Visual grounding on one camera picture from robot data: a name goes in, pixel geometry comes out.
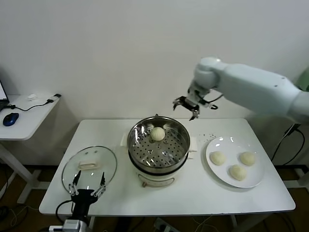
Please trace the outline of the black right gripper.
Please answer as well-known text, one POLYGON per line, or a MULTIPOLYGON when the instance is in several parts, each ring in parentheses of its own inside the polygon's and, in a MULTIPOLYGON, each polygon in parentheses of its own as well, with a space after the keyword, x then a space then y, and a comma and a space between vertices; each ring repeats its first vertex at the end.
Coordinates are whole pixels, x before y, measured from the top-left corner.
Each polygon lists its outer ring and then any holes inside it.
POLYGON ((186 108, 187 110, 192 112, 192 116, 190 117, 190 121, 199 118, 200 116, 200 109, 199 109, 199 105, 197 103, 194 103, 192 101, 190 101, 187 97, 185 96, 181 96, 176 98, 173 101, 173 111, 175 111, 177 106, 183 106, 184 108, 186 108))

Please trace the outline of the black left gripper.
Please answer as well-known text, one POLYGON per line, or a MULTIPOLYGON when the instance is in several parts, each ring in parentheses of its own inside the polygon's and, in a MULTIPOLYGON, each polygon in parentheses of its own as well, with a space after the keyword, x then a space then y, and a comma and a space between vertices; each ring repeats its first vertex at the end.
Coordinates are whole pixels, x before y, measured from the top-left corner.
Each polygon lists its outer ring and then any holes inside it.
POLYGON ((106 190, 105 173, 102 173, 99 188, 97 190, 91 189, 77 189, 77 184, 81 176, 81 170, 75 175, 73 182, 69 184, 69 193, 74 195, 71 197, 75 204, 71 219, 85 219, 88 216, 90 205, 96 202, 95 196, 102 196, 106 190))

